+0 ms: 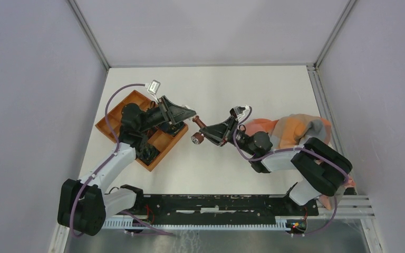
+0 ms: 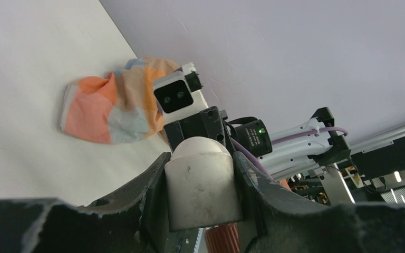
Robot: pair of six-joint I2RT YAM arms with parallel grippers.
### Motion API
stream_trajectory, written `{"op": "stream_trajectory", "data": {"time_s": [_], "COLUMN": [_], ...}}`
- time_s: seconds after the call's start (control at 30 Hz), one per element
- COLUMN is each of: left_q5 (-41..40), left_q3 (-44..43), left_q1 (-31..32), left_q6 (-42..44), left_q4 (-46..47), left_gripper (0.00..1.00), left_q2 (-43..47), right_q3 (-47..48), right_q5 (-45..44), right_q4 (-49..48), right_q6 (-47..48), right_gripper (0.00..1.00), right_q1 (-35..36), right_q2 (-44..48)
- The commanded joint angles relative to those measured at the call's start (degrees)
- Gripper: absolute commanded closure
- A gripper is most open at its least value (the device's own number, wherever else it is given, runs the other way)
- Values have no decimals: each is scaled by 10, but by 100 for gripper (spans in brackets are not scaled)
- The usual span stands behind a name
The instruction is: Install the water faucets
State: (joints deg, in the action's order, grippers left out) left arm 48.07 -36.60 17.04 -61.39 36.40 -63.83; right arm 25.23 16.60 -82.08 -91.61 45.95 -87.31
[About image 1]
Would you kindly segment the brown water faucet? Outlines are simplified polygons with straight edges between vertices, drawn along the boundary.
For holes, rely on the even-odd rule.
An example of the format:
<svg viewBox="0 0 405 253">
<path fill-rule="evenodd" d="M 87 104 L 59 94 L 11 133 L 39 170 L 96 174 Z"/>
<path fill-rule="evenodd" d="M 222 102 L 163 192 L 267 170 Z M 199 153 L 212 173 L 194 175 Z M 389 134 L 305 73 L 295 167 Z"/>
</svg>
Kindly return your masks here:
<svg viewBox="0 0 405 253">
<path fill-rule="evenodd" d="M 192 118 L 192 122 L 197 124 L 197 126 L 199 127 L 199 130 L 197 132 L 195 132 L 192 136 L 191 136 L 191 140 L 193 142 L 193 144 L 199 145 L 201 144 L 204 139 L 205 136 L 203 133 L 201 133 L 200 129 L 205 128 L 206 125 L 203 123 L 203 121 L 200 119 L 200 117 L 198 115 L 194 116 Z"/>
</svg>

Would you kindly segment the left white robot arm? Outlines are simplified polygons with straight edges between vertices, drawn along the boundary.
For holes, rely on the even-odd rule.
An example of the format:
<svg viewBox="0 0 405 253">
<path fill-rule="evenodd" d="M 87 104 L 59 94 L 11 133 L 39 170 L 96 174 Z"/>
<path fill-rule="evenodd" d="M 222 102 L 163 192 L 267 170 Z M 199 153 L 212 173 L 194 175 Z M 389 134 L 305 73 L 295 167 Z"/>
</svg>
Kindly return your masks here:
<svg viewBox="0 0 405 253">
<path fill-rule="evenodd" d="M 174 126 L 196 115 L 196 111 L 172 103 L 166 96 L 156 107 L 142 110 L 129 103 L 121 110 L 121 126 L 108 157 L 80 179 L 67 179 L 61 187 L 57 222 L 80 235 L 96 235 L 104 222 L 125 210 L 137 215 L 144 210 L 143 191 L 121 187 L 105 194 L 110 184 L 149 146 L 147 132 L 162 124 Z"/>
</svg>

